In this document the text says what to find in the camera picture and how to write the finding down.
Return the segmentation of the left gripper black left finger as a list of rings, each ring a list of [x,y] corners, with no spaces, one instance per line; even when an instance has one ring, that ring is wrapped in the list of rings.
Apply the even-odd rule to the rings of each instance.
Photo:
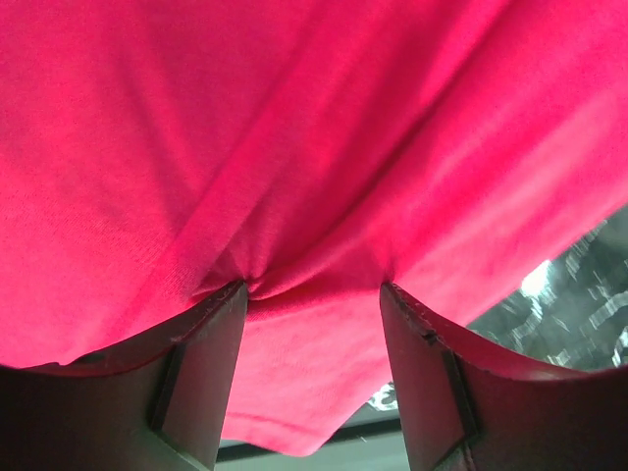
[[[1,371],[5,470],[210,470],[247,309],[230,283],[62,366]]]

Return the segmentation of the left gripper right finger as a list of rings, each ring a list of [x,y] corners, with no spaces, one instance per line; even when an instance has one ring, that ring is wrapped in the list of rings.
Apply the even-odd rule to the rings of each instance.
[[[623,470],[627,371],[521,355],[392,284],[380,307],[414,470]]]

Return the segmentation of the crimson t shirt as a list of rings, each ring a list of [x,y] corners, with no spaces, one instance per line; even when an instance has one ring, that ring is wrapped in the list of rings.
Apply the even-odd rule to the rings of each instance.
[[[313,453],[381,283],[471,322],[626,201],[623,1],[1,5],[2,363],[243,280],[227,439]]]

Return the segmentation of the black marble pattern mat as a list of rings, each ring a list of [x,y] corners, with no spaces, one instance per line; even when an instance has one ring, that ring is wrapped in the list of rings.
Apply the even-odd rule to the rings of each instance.
[[[621,209],[469,324],[501,346],[582,371],[627,362],[627,211]]]

